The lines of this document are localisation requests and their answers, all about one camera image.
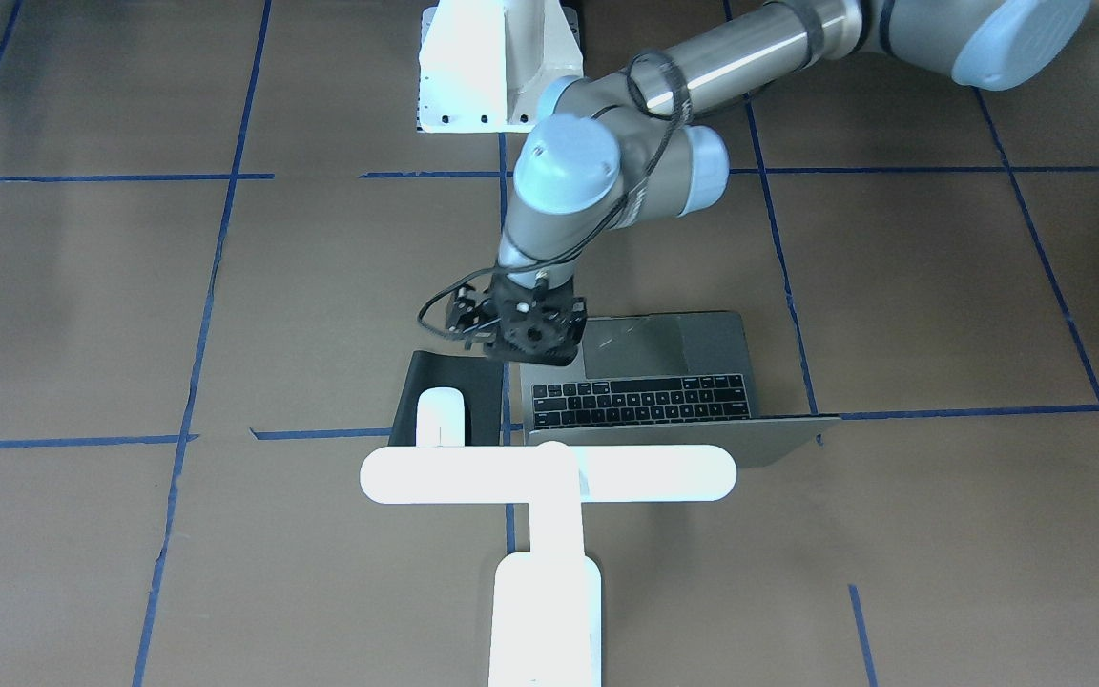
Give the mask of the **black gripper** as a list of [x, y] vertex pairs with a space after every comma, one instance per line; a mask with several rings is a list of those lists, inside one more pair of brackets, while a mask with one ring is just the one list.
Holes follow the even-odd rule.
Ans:
[[588, 309], [574, 281], [532, 288], [493, 277], [484, 291], [470, 282], [455, 288], [445, 326], [466, 347], [480, 341], [486, 357], [515, 364], [568, 365], [581, 344]]

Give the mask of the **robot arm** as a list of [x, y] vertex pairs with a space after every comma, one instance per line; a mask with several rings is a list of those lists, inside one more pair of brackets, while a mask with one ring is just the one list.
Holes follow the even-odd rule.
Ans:
[[764, 1], [606, 77], [558, 1], [441, 1], [424, 14], [418, 123], [523, 131], [489, 268], [442, 292], [433, 335], [519, 364], [571, 364], [586, 326], [575, 264], [593, 239], [682, 217], [728, 190], [730, 158], [700, 117], [820, 60], [875, 52], [1003, 91], [1059, 55], [1087, 1]]

